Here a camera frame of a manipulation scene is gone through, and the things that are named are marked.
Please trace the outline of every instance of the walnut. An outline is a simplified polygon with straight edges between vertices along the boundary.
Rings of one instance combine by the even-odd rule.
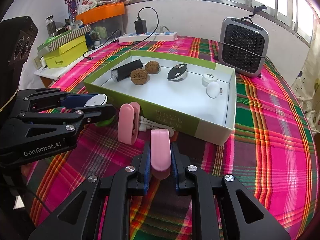
[[[145,66],[145,70],[149,73],[149,74],[157,74],[160,70],[160,65],[159,62],[157,61],[150,61],[146,64]]]
[[[143,85],[148,80],[148,72],[144,69],[138,68],[131,72],[131,81],[136,85]]]

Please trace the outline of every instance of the orange tray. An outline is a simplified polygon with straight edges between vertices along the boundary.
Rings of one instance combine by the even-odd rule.
[[[107,18],[125,14],[124,3],[101,5],[76,16],[84,24],[95,23]]]

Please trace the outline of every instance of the curtain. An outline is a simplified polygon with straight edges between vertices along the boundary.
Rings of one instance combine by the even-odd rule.
[[[313,26],[307,59],[291,88],[315,135],[320,132],[320,25],[316,18]]]

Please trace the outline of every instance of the plaid tablecloth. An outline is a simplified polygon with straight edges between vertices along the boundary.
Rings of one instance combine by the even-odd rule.
[[[53,87],[86,93],[83,79],[129,49],[215,61],[218,44],[191,37],[133,48],[110,44]],[[261,78],[238,74],[236,82],[236,127],[223,147],[177,132],[173,140],[208,173],[235,175],[296,239],[312,219],[318,198],[318,162],[308,123],[271,62],[265,62]],[[117,121],[102,128],[88,125],[75,150],[33,164],[28,187],[54,210],[89,175],[109,176],[129,165],[149,139],[150,132],[140,132],[135,145],[129,146],[117,140]],[[48,212],[36,199],[26,198],[30,216],[39,225]],[[172,176],[162,181],[153,177],[147,196],[132,198],[130,239],[191,239],[190,201],[189,196],[176,196]]]

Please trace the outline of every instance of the flashlight lens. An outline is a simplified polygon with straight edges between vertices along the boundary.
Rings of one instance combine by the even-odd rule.
[[[118,82],[118,70],[111,70],[111,78],[114,82]]]

